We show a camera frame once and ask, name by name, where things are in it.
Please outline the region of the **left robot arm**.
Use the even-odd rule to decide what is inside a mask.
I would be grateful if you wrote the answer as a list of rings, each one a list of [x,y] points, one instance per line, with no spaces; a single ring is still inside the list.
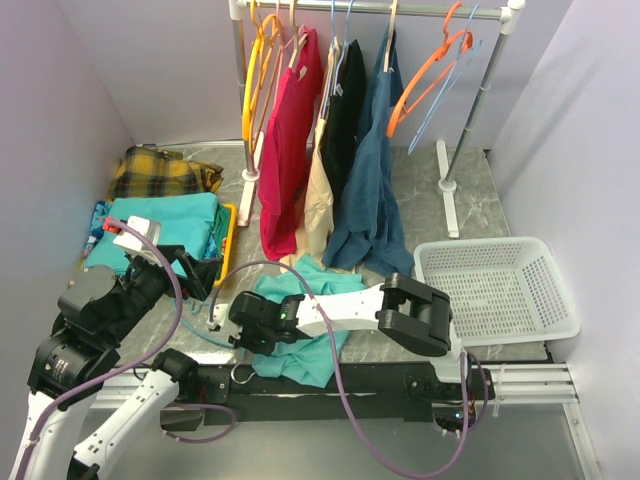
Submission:
[[[106,380],[126,372],[118,349],[143,317],[163,296],[204,300],[212,291],[220,259],[196,260],[177,245],[157,250],[162,263],[136,256],[123,275],[95,265],[69,282],[52,333],[32,364],[27,422],[11,478],[105,479],[165,407],[198,392],[197,362],[158,345],[144,355],[153,365],[133,395],[84,441],[77,439]]]

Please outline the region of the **turquoise t shirt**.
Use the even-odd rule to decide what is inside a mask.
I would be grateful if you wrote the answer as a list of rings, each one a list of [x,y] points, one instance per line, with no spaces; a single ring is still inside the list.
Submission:
[[[287,271],[260,277],[255,293],[281,304],[296,294],[311,292],[317,297],[326,297],[366,288],[360,274],[324,268],[307,254],[298,259],[294,269],[296,274]],[[293,343],[277,342],[271,353],[256,354],[252,367],[263,378],[284,377],[300,385],[324,388],[335,372],[331,348],[340,352],[348,332],[334,328],[334,337],[330,338],[323,317],[310,306],[304,306],[296,317],[302,321],[305,337]]]

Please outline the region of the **light blue wavy hanger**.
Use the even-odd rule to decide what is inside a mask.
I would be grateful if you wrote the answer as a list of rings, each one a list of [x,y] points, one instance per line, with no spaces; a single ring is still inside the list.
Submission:
[[[242,355],[247,350],[235,344],[239,331],[227,320],[225,327],[218,331],[209,331],[206,325],[210,316],[211,303],[189,299],[184,302],[177,332],[184,334],[186,341],[194,345],[199,353]]]

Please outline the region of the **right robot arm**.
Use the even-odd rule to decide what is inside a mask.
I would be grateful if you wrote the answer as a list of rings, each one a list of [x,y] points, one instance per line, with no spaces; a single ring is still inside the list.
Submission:
[[[402,274],[372,287],[355,274],[265,276],[235,297],[226,318],[236,329],[230,343],[253,354],[261,377],[325,388],[349,335],[369,331],[428,361],[429,397],[458,403],[472,395],[473,375],[484,396],[493,394],[486,369],[457,337],[449,295]]]

